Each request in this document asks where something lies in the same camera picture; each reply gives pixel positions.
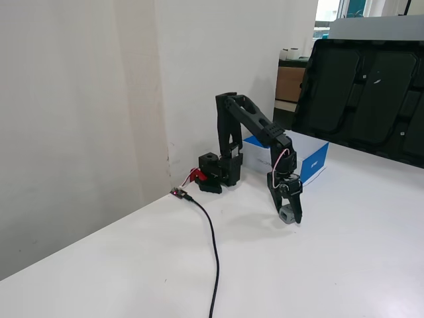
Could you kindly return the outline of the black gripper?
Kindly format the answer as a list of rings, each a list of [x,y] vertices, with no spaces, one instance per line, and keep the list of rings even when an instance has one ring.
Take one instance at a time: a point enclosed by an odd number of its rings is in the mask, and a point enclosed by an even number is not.
[[[300,224],[303,214],[300,199],[300,194],[303,192],[303,184],[300,177],[297,174],[283,176],[277,172],[268,172],[267,184],[277,214],[280,214],[280,209],[283,205],[283,198],[291,198],[290,205],[295,222]]]

